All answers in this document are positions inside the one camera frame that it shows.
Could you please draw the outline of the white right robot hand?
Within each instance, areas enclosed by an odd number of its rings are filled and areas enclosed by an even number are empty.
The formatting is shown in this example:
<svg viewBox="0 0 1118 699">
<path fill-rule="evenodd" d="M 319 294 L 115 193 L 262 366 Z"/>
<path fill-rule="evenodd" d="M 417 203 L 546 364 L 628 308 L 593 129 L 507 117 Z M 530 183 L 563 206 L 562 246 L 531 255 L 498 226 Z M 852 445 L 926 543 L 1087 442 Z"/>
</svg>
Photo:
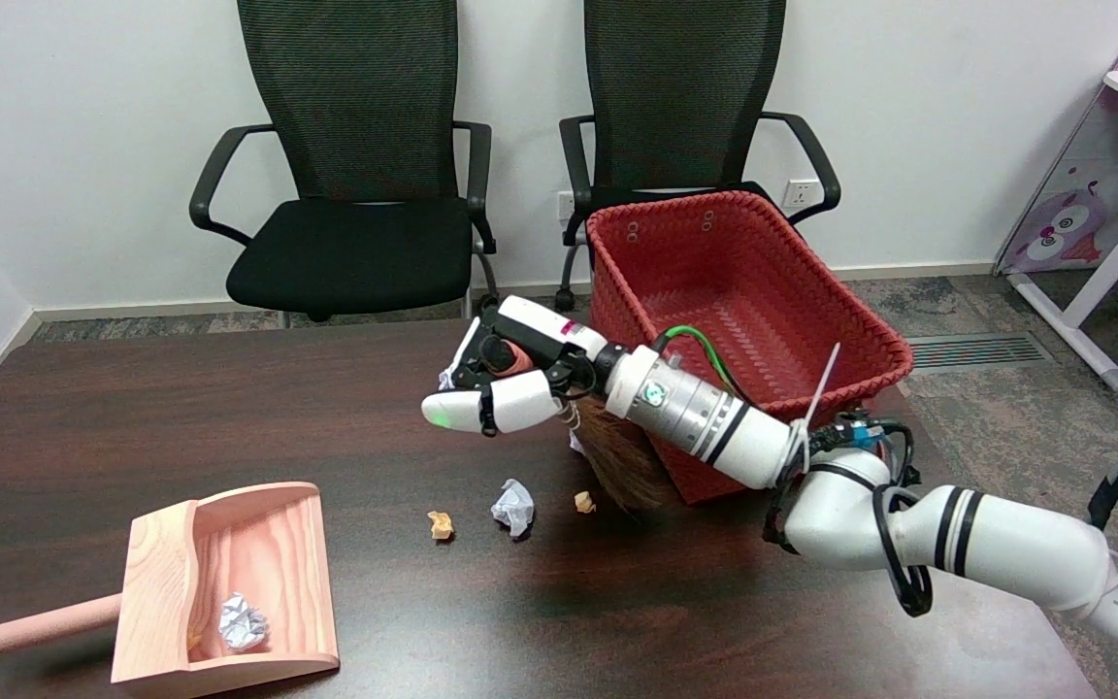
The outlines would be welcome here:
<svg viewBox="0 0 1118 699">
<path fill-rule="evenodd" d="M 569 403 L 604 397 L 625 352 L 576 319 L 511 295 L 472 321 L 421 414 L 440 428 L 485 437 L 532 428 Z"/>
</svg>

